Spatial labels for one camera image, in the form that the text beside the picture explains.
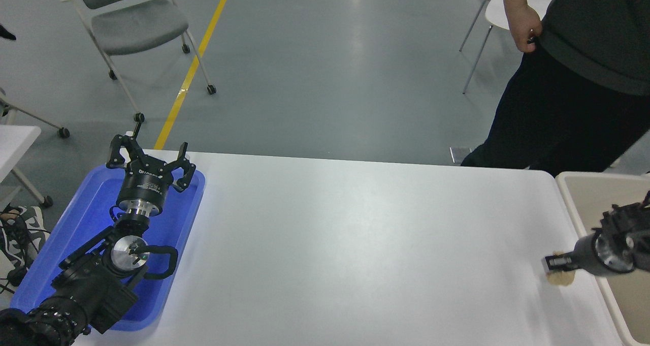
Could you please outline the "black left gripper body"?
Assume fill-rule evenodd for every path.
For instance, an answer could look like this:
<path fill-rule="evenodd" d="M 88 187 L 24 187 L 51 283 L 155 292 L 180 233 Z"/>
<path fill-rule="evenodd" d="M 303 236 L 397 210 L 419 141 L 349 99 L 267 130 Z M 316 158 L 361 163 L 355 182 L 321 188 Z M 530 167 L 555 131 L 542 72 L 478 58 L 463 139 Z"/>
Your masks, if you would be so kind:
<path fill-rule="evenodd" d="M 156 211 L 162 211 L 173 182 L 173 175 L 164 170 L 165 165 L 165 161 L 157 158 L 130 161 L 125 168 L 117 205 L 125 211 L 128 202 L 141 200 L 153 205 Z"/>

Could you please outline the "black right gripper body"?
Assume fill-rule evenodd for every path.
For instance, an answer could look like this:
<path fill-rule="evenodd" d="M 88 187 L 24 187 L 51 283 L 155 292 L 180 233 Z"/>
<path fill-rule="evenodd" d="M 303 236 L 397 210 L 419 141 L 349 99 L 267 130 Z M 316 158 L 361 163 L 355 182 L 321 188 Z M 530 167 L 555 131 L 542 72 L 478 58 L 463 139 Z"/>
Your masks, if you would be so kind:
<path fill-rule="evenodd" d="M 594 276 L 610 276 L 610 270 L 603 264 L 596 251 L 599 233 L 581 237 L 572 251 L 572 263 Z"/>

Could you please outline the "person's right hand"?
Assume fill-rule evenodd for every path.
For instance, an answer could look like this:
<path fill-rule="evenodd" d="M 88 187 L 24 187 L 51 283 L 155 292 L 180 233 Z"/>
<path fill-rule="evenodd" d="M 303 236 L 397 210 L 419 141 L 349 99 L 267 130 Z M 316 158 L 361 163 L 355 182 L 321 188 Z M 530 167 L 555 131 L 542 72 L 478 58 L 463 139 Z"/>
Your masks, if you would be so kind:
<path fill-rule="evenodd" d="M 527 4 L 507 5 L 506 17 L 511 37 L 518 50 L 532 53 L 536 50 L 535 39 L 542 34 L 541 18 L 534 8 Z"/>

